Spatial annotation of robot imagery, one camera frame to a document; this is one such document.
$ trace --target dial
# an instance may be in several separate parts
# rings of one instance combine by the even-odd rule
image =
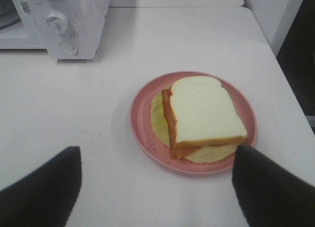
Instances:
[[[78,54],[78,47],[71,41],[63,41],[59,45],[60,50],[66,55],[74,56]]]
[[[46,23],[48,28],[55,31],[57,34],[65,33],[70,27],[69,18],[59,11],[52,11],[48,15]]]

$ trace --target white wall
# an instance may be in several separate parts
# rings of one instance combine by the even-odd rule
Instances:
[[[277,55],[303,0],[244,0]]]

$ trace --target sandwich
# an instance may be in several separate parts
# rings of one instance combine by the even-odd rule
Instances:
[[[168,136],[163,132],[162,139],[173,159],[213,162],[233,153],[237,144],[247,139],[228,92],[211,76],[181,78],[162,90],[159,99],[152,102],[151,120],[157,136],[167,125]]]

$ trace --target toast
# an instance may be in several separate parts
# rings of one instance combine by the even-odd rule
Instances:
[[[171,158],[201,146],[243,143],[247,131],[221,82],[211,76],[185,77],[162,90]]]

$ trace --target plate rim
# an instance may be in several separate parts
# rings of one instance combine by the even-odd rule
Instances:
[[[184,71],[184,70],[181,70],[181,71],[174,71],[174,72],[169,72],[169,73],[165,73],[165,74],[162,74],[160,76],[157,76],[155,77],[154,79],[150,80],[149,82],[147,82],[145,85],[143,85],[138,91],[137,93],[135,94],[133,100],[132,100],[132,103],[131,103],[131,107],[130,107],[130,110],[129,110],[129,123],[130,123],[130,127],[131,127],[131,130],[132,130],[132,134],[133,134],[133,137],[134,139],[136,140],[137,144],[139,145],[139,147],[142,149],[142,151],[144,151],[144,153],[149,156],[151,159],[153,159],[154,161],[158,162],[159,164],[163,165],[163,166],[166,166],[172,170],[176,170],[176,171],[179,171],[181,173],[188,173],[188,174],[197,174],[197,175],[205,175],[205,174],[213,174],[213,173],[218,173],[218,172],[222,172],[224,170],[227,170],[227,169],[230,169],[233,167],[233,164],[231,165],[228,165],[224,168],[221,168],[221,169],[217,169],[217,170],[212,170],[212,171],[189,171],[189,170],[182,170],[180,168],[176,168],[176,167],[173,167],[169,164],[166,164],[162,161],[160,161],[159,159],[157,159],[155,156],[153,156],[147,149],[145,149],[145,147],[142,145],[142,143],[140,142],[140,140],[138,139],[138,137],[136,136],[135,134],[135,131],[133,129],[133,125],[132,125],[132,109],[133,109],[133,106],[134,106],[134,103],[139,95],[139,93],[145,88],[147,87],[150,83],[154,82],[155,80],[159,79],[159,78],[162,78],[164,76],[167,76],[167,75],[171,75],[171,74],[178,74],[178,73],[199,73],[199,74],[203,74],[205,76],[211,76],[211,77],[214,77],[220,81],[223,81],[224,83],[227,83],[229,84],[230,86],[232,86],[233,89],[235,89],[244,99],[245,101],[247,102],[251,112],[252,112],[252,115],[253,115],[253,118],[254,118],[254,136],[253,136],[253,139],[252,139],[252,142],[251,142],[251,146],[253,146],[256,142],[256,139],[257,139],[257,119],[256,119],[256,115],[255,115],[255,112],[254,112],[254,109],[252,107],[252,105],[250,104],[249,100],[246,98],[246,96],[244,96],[244,94],[239,90],[237,89],[233,84],[229,83],[228,81],[218,77],[218,76],[215,76],[213,74],[210,74],[210,73],[205,73],[205,72],[201,72],[201,71]]]

